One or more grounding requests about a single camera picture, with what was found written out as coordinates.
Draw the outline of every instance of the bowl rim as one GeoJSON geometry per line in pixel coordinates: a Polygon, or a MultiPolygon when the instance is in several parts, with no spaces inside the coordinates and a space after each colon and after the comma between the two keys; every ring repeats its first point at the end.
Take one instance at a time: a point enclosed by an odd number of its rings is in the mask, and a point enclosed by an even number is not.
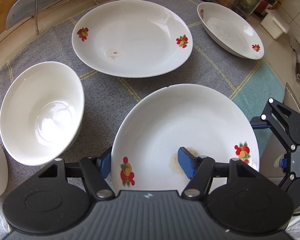
{"type": "Polygon", "coordinates": [[[61,63],[61,62],[57,62],[57,61],[44,61],[44,62],[37,63],[37,64],[35,64],[35,65],[33,65],[33,66],[27,68],[25,71],[23,71],[23,72],[22,72],[22,73],[21,73],[21,74],[13,81],[13,82],[12,82],[12,84],[11,84],[10,87],[8,88],[6,94],[5,94],[4,98],[3,98],[2,104],[1,104],[1,108],[0,108],[0,136],[1,136],[1,140],[2,140],[2,143],[3,143],[3,145],[4,145],[4,148],[6,149],[6,151],[9,153],[9,155],[10,155],[13,159],[15,159],[17,162],[19,162],[19,163],[21,163],[21,164],[23,164],[23,165],[27,165],[27,166],[39,166],[39,165],[43,165],[43,164],[46,164],[46,163],[48,163],[48,162],[54,160],[56,157],[58,157],[60,154],[62,154],[62,153],[67,149],[67,147],[72,143],[72,140],[73,140],[74,137],[76,136],[76,134],[77,134],[77,132],[78,132],[78,130],[79,130],[79,128],[80,128],[80,124],[82,123],[83,112],[84,112],[84,101],[85,101],[85,100],[84,100],[84,90],[83,90],[82,82],[81,82],[79,76],[77,75],[77,73],[76,73],[72,68],[70,68],[68,65],[63,64],[63,63],[61,63]],[[16,158],[16,157],[10,152],[10,150],[6,147],[6,144],[5,144],[4,139],[3,139],[3,136],[2,136],[2,131],[1,131],[1,126],[2,126],[2,120],[1,120],[2,107],[3,107],[3,105],[4,105],[5,102],[6,102],[6,97],[7,97],[8,93],[9,93],[9,91],[13,89],[13,87],[14,87],[13,84],[15,84],[15,82],[16,82],[17,80],[21,79],[21,78],[23,77],[23,75],[24,75],[26,72],[30,71],[30,69],[37,68],[38,66],[45,65],[45,64],[47,64],[47,63],[54,63],[54,64],[61,65],[61,66],[63,66],[63,67],[66,67],[66,69],[70,70],[70,71],[74,74],[75,79],[80,83],[80,87],[81,87],[81,95],[82,95],[82,111],[81,111],[81,116],[80,116],[79,124],[78,124],[78,126],[77,126],[77,128],[76,128],[74,134],[73,134],[72,137],[69,139],[69,142],[65,145],[65,147],[64,147],[64,148],[63,148],[56,156],[54,156],[53,158],[51,158],[51,159],[49,159],[49,160],[47,160],[47,161],[44,161],[44,162],[42,162],[42,163],[27,163],[27,162],[20,161],[18,158],[16,158]]]}
{"type": "Polygon", "coordinates": [[[231,9],[229,9],[229,8],[227,8],[227,7],[225,7],[225,6],[223,6],[223,5],[221,5],[221,4],[218,4],[218,3],[211,3],[211,2],[202,2],[202,3],[199,3],[198,4],[198,6],[197,6],[197,14],[198,14],[198,16],[199,16],[199,18],[200,18],[200,20],[202,21],[202,23],[205,25],[205,27],[221,42],[221,43],[223,43],[225,46],[227,46],[229,49],[231,49],[231,50],[233,50],[235,53],[237,53],[237,54],[239,54],[239,55],[241,55],[241,56],[243,56],[243,57],[245,57],[245,58],[248,58],[248,59],[253,59],[253,60],[259,60],[259,59],[261,59],[261,58],[263,58],[263,56],[264,56],[264,46],[263,46],[263,43],[262,43],[262,40],[261,40],[261,38],[260,38],[260,36],[259,36],[259,34],[256,32],[256,30],[245,20],[245,19],[243,19],[239,14],[237,14],[237,13],[235,13],[233,10],[231,10],[231,9]],[[263,48],[263,54],[262,55],[260,55],[258,58],[252,58],[252,57],[247,57],[246,55],[243,55],[242,53],[240,53],[240,52],[238,52],[235,48],[233,48],[232,46],[228,46],[228,45],[226,45],[207,25],[206,25],[206,23],[205,23],[205,21],[201,18],[201,16],[200,16],[200,11],[199,11],[199,7],[200,6],[217,6],[217,7],[222,7],[222,8],[225,8],[225,9],[227,9],[227,10],[229,10],[230,11],[230,14],[233,14],[233,15],[235,15],[235,17],[237,17],[237,18],[240,18],[242,21],[245,21],[246,23],[247,23],[247,25],[248,26],[250,26],[253,30],[254,30],[254,32],[256,33],[256,35],[258,36],[258,38],[259,38],[259,40],[260,40],[260,45],[262,46],[262,48],[263,48]]]}
{"type": "Polygon", "coordinates": [[[94,70],[97,70],[101,73],[104,73],[104,74],[107,74],[107,75],[111,75],[111,76],[116,76],[116,77],[122,77],[122,78],[147,78],[147,77],[156,77],[156,76],[160,76],[160,75],[164,75],[166,73],[169,73],[169,72],[172,72],[174,70],[176,70],[177,68],[181,67],[190,57],[191,53],[192,53],[192,50],[193,50],[193,38],[192,38],[192,34],[191,34],[191,31],[188,27],[188,25],[184,22],[184,20],[176,13],[174,13],[173,11],[169,10],[168,8],[160,5],[160,4],[157,4],[157,3],[154,3],[154,2],[150,2],[150,1],[144,1],[144,0],[117,0],[117,1],[111,1],[111,2],[107,2],[107,3],[104,3],[104,4],[101,4],[95,8],[93,8],[92,10],[90,10],[89,12],[87,12],[85,15],[83,15],[80,20],[77,22],[77,24],[75,25],[73,31],[72,31],[72,36],[71,36],[71,43],[72,43],[72,48],[75,52],[75,54],[77,55],[77,57],[83,62],[85,63],[87,66],[89,66],[90,68],[94,69],[94,70]],[[170,70],[164,70],[164,71],[161,71],[161,72],[158,72],[158,73],[154,73],[154,74],[151,74],[151,75],[131,75],[131,74],[118,74],[118,73],[115,73],[113,71],[104,71],[103,69],[100,69],[99,65],[96,65],[97,67],[95,66],[91,66],[90,64],[88,64],[87,62],[85,62],[82,57],[80,57],[79,53],[77,52],[75,46],[74,46],[74,40],[77,39],[77,29],[82,26],[82,21],[84,20],[84,18],[87,16],[87,15],[90,15],[90,14],[94,14],[96,11],[100,10],[100,8],[102,8],[103,6],[108,6],[109,4],[114,4],[114,3],[147,3],[147,4],[152,4],[154,6],[157,6],[159,8],[163,8],[164,10],[170,12],[170,14],[172,14],[175,18],[177,18],[182,24],[183,26],[185,27],[185,30],[188,31],[188,36],[191,38],[189,39],[189,47],[190,49],[188,49],[187,51],[189,51],[188,55],[184,58],[184,60],[181,60],[179,64],[177,64],[178,66],[174,67],[173,69],[170,69],[170,70]]]}

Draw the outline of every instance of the blue gripper pad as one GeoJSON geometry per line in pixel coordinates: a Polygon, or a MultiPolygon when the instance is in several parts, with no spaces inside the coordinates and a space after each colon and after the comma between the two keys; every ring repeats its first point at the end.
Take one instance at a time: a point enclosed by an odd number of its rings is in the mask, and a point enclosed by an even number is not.
{"type": "Polygon", "coordinates": [[[180,147],[178,150],[178,162],[187,175],[188,179],[192,179],[197,170],[198,161],[186,148],[180,147]]]}
{"type": "Polygon", "coordinates": [[[112,147],[109,148],[106,152],[104,152],[100,157],[97,159],[97,166],[101,176],[105,179],[108,177],[111,169],[111,150],[112,147]]]}

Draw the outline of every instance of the metal utensil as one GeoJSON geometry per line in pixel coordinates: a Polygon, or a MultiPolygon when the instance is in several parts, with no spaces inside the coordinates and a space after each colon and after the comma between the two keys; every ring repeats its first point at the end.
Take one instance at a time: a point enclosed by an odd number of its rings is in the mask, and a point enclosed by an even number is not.
{"type": "Polygon", "coordinates": [[[295,37],[290,37],[290,46],[296,53],[296,81],[300,83],[300,62],[298,59],[298,53],[300,53],[300,43],[297,41],[295,37]]]}

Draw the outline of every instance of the light blue cloth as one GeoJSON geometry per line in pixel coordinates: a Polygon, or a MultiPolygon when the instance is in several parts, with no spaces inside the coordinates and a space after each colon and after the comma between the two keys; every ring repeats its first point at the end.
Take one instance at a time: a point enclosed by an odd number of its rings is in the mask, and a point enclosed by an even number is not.
{"type": "MultiPolygon", "coordinates": [[[[261,115],[269,98],[274,98],[282,102],[284,87],[267,63],[262,62],[260,67],[233,99],[233,102],[250,121],[252,117],[261,115]]],[[[261,129],[254,130],[254,133],[257,138],[259,155],[261,157],[272,132],[270,129],[261,129]]]]}

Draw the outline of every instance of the white plate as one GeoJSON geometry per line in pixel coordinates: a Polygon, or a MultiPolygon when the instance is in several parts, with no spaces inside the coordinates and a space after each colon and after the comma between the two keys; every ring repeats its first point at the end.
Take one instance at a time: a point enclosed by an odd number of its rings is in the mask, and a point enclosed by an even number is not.
{"type": "MultiPolygon", "coordinates": [[[[189,182],[177,161],[181,146],[196,156],[229,163],[238,157],[234,147],[240,142],[248,146],[242,146],[239,157],[249,153],[249,165],[258,171],[255,134],[235,103],[200,85],[162,88],[141,100],[118,130],[111,155],[114,191],[177,189],[181,193],[189,182]]],[[[211,189],[225,183],[224,178],[214,179],[211,189]]]]}
{"type": "Polygon", "coordinates": [[[45,164],[74,142],[83,109],[83,87],[70,67],[52,61],[36,64],[16,78],[3,99],[4,147],[22,164],[45,164]]]}
{"type": "Polygon", "coordinates": [[[234,11],[204,2],[197,12],[207,34],[223,49],[238,57],[261,59],[264,47],[256,31],[234,11]]]}
{"type": "Polygon", "coordinates": [[[193,42],[189,28],[174,12],[147,1],[122,0],[85,14],[72,32],[72,46],[95,70],[142,78],[181,66],[190,56],[193,42]]]}

